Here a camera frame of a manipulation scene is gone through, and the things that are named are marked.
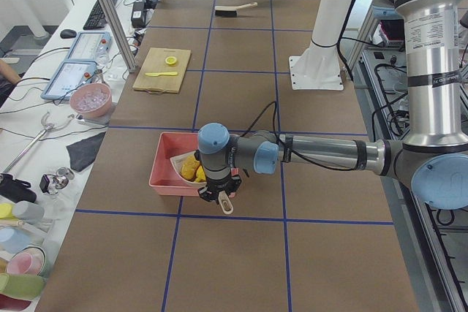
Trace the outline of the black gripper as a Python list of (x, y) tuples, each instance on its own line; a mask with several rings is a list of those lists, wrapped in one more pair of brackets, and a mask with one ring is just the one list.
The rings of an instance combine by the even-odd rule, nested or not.
[(219, 194), (223, 191), (227, 196), (237, 192), (242, 183), (240, 176), (227, 176), (221, 180), (207, 178), (207, 184), (198, 189), (201, 199), (207, 202), (219, 202)]

